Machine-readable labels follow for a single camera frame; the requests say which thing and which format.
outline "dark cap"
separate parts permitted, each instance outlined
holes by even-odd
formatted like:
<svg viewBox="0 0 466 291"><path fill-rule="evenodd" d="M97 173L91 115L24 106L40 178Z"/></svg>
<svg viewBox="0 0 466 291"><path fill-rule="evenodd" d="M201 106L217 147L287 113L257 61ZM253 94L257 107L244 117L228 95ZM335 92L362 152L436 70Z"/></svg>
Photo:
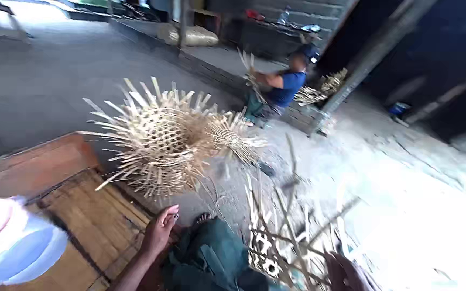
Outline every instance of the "dark cap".
<svg viewBox="0 0 466 291"><path fill-rule="evenodd" d="M307 43L299 47L293 54L302 54L307 63L316 63L320 56L320 50L313 44Z"/></svg>

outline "green pants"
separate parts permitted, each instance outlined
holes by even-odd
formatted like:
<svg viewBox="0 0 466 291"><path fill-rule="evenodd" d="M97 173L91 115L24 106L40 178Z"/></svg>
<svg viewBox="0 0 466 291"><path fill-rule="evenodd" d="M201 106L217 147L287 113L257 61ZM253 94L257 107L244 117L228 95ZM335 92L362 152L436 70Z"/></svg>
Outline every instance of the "green pants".
<svg viewBox="0 0 466 291"><path fill-rule="evenodd" d="M258 124L260 121L267 122L283 113L283 108L280 106L260 102L252 89L249 90L247 95L248 108L245 111L245 118L250 122L254 124Z"/></svg>

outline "water bottle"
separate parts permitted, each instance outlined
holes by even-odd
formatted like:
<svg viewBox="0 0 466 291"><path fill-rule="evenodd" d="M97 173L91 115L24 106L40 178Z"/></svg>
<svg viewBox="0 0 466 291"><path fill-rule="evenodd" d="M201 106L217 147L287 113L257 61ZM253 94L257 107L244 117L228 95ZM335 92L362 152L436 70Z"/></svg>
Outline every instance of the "water bottle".
<svg viewBox="0 0 466 291"><path fill-rule="evenodd" d="M285 6L285 11L282 12L282 14L280 14L280 17L278 18L278 21L276 23L278 24L282 24L282 25L286 25L287 24L287 20L289 19L289 9L290 9L290 6Z"/></svg>

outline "bare foot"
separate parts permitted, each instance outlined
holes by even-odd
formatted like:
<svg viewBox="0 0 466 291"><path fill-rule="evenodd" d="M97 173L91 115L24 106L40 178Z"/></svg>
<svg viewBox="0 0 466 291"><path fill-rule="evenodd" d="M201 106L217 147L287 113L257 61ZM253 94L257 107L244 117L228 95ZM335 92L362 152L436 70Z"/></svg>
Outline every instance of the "bare foot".
<svg viewBox="0 0 466 291"><path fill-rule="evenodd" d="M195 222L195 224L201 224L207 220L210 220L211 218L212 218L211 213L205 212L197 218L197 221Z"/></svg>

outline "blue container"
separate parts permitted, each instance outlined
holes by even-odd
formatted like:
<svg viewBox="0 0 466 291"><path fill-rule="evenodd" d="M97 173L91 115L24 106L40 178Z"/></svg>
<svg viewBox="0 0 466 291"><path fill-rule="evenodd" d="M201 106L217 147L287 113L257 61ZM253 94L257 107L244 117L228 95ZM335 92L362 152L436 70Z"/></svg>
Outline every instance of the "blue container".
<svg viewBox="0 0 466 291"><path fill-rule="evenodd" d="M409 109L411 108L410 105L407 105L405 103L402 103L402 102L396 102L395 104L393 104L393 106L388 110L388 112L391 114L391 115L394 115L394 116L400 116L404 113L404 111L406 109Z"/></svg>

